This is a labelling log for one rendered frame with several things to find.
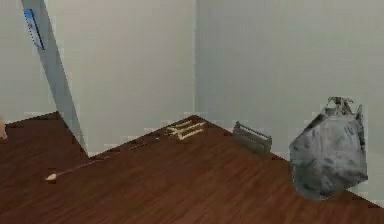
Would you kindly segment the grey metal tool tray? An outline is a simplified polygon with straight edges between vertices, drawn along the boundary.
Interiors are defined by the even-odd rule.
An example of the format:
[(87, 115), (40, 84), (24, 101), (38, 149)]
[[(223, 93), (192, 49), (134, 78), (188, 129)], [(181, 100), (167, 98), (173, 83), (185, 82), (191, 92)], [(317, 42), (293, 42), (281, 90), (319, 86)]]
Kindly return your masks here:
[(236, 122), (232, 131), (234, 140), (249, 151), (266, 155), (271, 151), (272, 136), (256, 131), (239, 121)]

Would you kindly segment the grey mottled garbage bag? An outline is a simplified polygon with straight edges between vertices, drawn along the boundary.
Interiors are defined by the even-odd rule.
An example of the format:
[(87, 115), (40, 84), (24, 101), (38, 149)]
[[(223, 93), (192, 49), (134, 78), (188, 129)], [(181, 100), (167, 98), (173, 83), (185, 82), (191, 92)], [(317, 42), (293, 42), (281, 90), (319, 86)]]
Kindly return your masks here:
[(295, 190), (312, 200), (368, 180), (363, 108), (352, 110), (348, 97), (334, 96), (290, 143)]

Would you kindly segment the blue framed wall picture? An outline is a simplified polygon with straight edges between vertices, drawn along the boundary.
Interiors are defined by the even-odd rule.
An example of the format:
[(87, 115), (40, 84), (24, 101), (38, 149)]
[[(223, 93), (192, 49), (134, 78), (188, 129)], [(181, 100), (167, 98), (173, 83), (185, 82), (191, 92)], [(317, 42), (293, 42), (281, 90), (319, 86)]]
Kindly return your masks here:
[(27, 26), (32, 38), (33, 43), (40, 49), (44, 50), (44, 45), (40, 36), (40, 32), (36, 23), (36, 19), (32, 9), (24, 9), (24, 16)]

